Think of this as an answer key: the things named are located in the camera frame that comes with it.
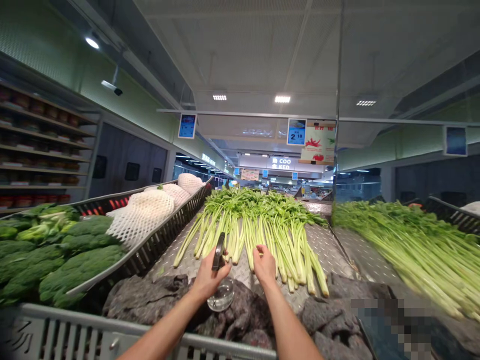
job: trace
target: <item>fluorescent light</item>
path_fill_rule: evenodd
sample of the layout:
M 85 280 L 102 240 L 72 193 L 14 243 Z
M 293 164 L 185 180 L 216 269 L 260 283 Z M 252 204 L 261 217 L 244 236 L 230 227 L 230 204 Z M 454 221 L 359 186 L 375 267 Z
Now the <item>fluorescent light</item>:
M 277 96 L 275 96 L 275 102 L 276 103 L 282 103 L 282 104 L 289 103 L 290 102 L 290 96 L 277 95 Z
M 377 102 L 375 100 L 358 100 L 356 103 L 357 106 L 373 106 Z
M 213 100 L 226 101 L 227 100 L 227 95 L 213 95 Z
M 88 45 L 90 45 L 92 48 L 95 48 L 95 49 L 100 48 L 100 46 L 97 44 L 97 42 L 95 40 L 93 40 L 92 38 L 86 37 L 85 40 L 88 43 Z

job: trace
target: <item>human hand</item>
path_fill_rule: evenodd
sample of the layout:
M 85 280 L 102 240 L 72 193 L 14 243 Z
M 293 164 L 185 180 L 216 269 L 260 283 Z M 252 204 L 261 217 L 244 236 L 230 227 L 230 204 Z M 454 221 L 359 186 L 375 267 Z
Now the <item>human hand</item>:
M 232 264 L 226 263 L 219 271 L 212 271 L 214 257 L 215 249 L 210 251 L 208 256 L 201 261 L 195 282 L 191 288 L 191 291 L 199 296 L 203 302 L 215 294 L 220 282 L 227 277 L 232 268 Z
M 269 248 L 265 245 L 257 245 L 253 249 L 253 269 L 262 287 L 276 284 L 275 271 L 277 264 L 275 264 L 275 258 Z

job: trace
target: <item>forearm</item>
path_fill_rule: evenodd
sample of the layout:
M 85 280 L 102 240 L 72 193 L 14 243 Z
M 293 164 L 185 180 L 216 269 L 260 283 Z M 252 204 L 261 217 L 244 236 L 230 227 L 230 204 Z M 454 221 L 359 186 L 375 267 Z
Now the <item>forearm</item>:
M 172 352 L 187 324 L 205 302 L 189 291 L 175 307 L 143 335 L 119 360 L 162 360 Z
M 275 330 L 280 360 L 323 360 L 302 323 L 285 300 L 276 282 L 263 286 Z

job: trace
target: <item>shelf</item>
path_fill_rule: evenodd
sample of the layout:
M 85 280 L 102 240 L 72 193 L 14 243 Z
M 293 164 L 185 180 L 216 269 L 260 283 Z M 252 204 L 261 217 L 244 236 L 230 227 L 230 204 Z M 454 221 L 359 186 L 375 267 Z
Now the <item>shelf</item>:
M 51 118 L 36 114 L 34 112 L 23 110 L 20 107 L 8 105 L 7 102 L 0 102 L 0 108 L 10 110 L 14 113 L 22 114 L 22 115 L 28 116 L 29 118 L 37 119 L 37 120 L 43 121 L 45 123 L 49 123 L 49 124 L 55 125 L 57 127 L 63 128 L 63 129 L 67 129 L 70 133 L 74 133 L 76 135 L 81 135 L 83 137 L 91 137 L 91 138 L 95 137 L 95 134 L 92 134 L 88 131 L 84 131 L 84 130 L 78 128 L 78 127 L 70 126 L 70 125 L 67 125 L 63 122 L 53 120 Z
M 85 189 L 85 186 L 48 186 L 48 185 L 0 185 L 0 190 L 6 189 Z
M 16 133 L 21 133 L 21 134 L 27 134 L 27 135 L 30 135 L 30 136 L 33 136 L 33 137 L 47 139 L 47 140 L 51 140 L 51 141 L 62 143 L 62 144 L 67 144 L 67 145 L 69 145 L 71 147 L 74 147 L 74 148 L 92 150 L 92 148 L 88 145 L 80 144 L 80 143 L 73 142 L 73 141 L 63 140 L 63 139 L 60 139 L 58 137 L 43 135 L 43 134 L 35 132 L 35 131 L 25 130 L 25 129 L 15 127 L 15 126 L 0 124 L 0 129 L 5 129 L 5 130 L 9 130 L 9 131 L 16 132 Z
M 2 170 L 15 170 L 15 171 L 28 171 L 33 173 L 48 173 L 48 174 L 67 174 L 67 175 L 79 175 L 79 176 L 87 176 L 86 172 L 75 172 L 75 171 L 68 171 L 68 170 L 54 170 L 54 169 L 44 169 L 44 168 L 36 168 L 36 167 L 24 167 L 24 166 L 4 166 L 0 165 L 0 169 Z
M 92 120 L 92 119 L 89 119 L 88 117 L 85 117 L 83 116 L 82 114 L 76 112 L 76 111 L 73 111 L 73 110 L 70 110 L 70 109 L 67 109 L 66 107 L 63 107 L 63 106 L 60 106 L 54 102 L 51 102 L 51 101 L 48 101 L 46 99 L 44 99 L 43 97 L 41 96 L 37 96 L 37 95 L 34 95 L 32 93 L 29 93 L 25 90 L 22 90 L 18 87 L 15 87 L 13 85 L 10 85 L 9 83 L 6 83 L 4 81 L 0 81 L 0 85 L 2 85 L 3 87 L 5 88 L 9 88 L 10 90 L 14 90 L 16 91 L 17 93 L 20 93 L 20 94 L 24 94 L 24 95 L 27 95 L 29 98 L 32 98 L 32 99 L 35 99 L 35 100 L 38 100 L 38 101 L 41 101 L 42 103 L 45 103 L 45 104 L 48 104 L 48 105 L 51 105 L 57 109 L 60 109 L 60 110 L 63 110 L 63 111 L 66 111 L 67 113 L 69 114 L 72 114 L 72 115 L 75 115 L 76 117 L 78 117 L 82 122 L 86 123 L 86 124 L 90 124 L 90 125 L 97 125 L 97 122 Z
M 55 155 L 55 154 L 45 152 L 45 151 L 26 150 L 26 149 L 22 149 L 22 148 L 15 147 L 15 146 L 8 146 L 8 145 L 1 145 L 0 144 L 0 149 L 17 151 L 17 152 L 28 153 L 28 154 L 42 155 L 42 156 L 47 156 L 47 157 L 51 157 L 51 158 L 66 159 L 66 160 L 74 161 L 74 162 L 77 162 L 77 163 L 89 163 L 90 162 L 90 160 L 85 159 L 85 158 L 81 158 L 81 157 L 73 157 L 73 156 L 66 156 L 66 155 Z

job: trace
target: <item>digital price display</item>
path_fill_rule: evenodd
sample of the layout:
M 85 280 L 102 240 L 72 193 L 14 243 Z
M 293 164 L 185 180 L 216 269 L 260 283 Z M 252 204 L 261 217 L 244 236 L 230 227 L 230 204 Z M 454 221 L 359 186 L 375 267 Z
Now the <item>digital price display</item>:
M 466 127 L 443 127 L 443 154 L 456 157 L 468 155 Z
M 307 128 L 307 119 L 288 119 L 288 137 L 287 145 L 305 146 L 305 130 Z
M 181 114 L 178 137 L 182 139 L 194 139 L 197 115 Z

